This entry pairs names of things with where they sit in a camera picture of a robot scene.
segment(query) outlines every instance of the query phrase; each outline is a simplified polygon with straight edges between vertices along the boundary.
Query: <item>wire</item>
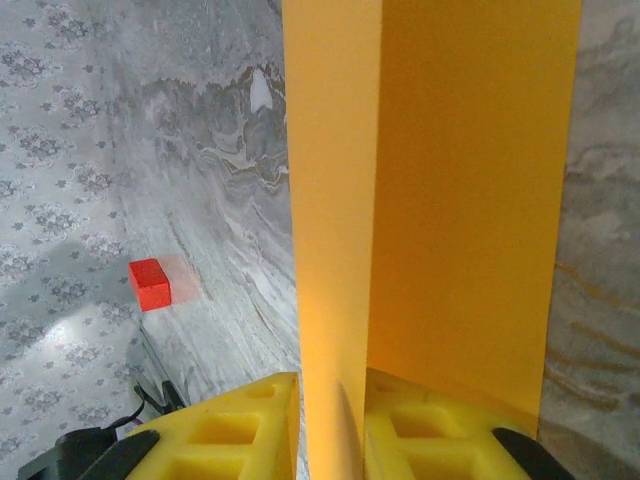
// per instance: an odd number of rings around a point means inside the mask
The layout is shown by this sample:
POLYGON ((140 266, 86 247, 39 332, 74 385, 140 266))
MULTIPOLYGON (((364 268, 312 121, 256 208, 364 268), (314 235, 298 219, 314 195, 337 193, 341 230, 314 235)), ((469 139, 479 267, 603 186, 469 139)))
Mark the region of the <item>wire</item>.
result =
POLYGON ((129 415, 128 417, 119 418, 115 422, 111 423, 107 428, 105 428, 105 430, 109 430, 109 429, 115 430, 116 428, 124 427, 127 423, 135 422, 136 420, 138 420, 138 415, 140 415, 142 413, 142 410, 144 410, 145 403, 146 402, 144 401, 144 398, 143 398, 142 404, 140 404, 138 409, 135 412, 133 412, 133 414, 129 415))

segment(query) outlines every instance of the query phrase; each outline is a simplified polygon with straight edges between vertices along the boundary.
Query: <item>marble wall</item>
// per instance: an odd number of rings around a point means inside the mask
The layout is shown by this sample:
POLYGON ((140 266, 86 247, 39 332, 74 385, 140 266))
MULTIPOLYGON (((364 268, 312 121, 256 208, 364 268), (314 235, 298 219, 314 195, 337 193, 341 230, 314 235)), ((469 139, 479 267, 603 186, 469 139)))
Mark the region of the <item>marble wall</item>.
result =
MULTIPOLYGON (((88 0, 143 328, 190 402, 299 370, 279 0, 88 0)), ((306 472, 304 445, 299 471, 306 472)))
POLYGON ((583 4, 540 437, 640 478, 640 1, 583 4))

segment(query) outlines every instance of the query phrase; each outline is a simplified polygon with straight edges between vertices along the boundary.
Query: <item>red cube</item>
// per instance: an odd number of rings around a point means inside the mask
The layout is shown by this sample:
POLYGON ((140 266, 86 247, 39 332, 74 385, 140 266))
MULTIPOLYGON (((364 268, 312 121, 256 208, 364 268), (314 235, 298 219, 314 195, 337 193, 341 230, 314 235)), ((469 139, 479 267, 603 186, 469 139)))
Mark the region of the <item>red cube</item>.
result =
POLYGON ((129 279, 143 312, 171 305, 169 279, 155 258, 129 263, 129 279))

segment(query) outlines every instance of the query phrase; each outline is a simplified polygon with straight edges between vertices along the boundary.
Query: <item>yellow panel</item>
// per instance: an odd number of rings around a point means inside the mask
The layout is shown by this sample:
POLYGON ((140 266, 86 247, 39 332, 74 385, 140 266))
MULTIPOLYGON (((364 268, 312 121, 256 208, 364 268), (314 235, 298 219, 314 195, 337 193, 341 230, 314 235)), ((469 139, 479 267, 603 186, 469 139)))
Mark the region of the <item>yellow panel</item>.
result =
POLYGON ((362 472, 381 0, 284 2, 300 344, 312 478, 362 472))
POLYGON ((530 431, 579 5, 409 0, 383 9, 368 363, 504 403, 530 431))
POLYGON ((391 375, 367 372, 367 480, 528 480, 493 437, 511 419, 391 375))
POLYGON ((145 423, 160 441, 128 480, 293 480, 300 394, 279 373, 145 423))

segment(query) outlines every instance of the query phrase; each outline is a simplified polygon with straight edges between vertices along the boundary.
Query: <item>red block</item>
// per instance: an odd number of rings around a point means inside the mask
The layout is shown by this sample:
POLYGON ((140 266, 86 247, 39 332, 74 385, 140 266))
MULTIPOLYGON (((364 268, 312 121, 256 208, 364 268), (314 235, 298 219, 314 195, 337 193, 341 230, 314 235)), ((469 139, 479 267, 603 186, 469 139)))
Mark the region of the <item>red block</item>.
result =
POLYGON ((171 305, 169 279, 155 258, 129 263, 129 280, 143 312, 171 305))

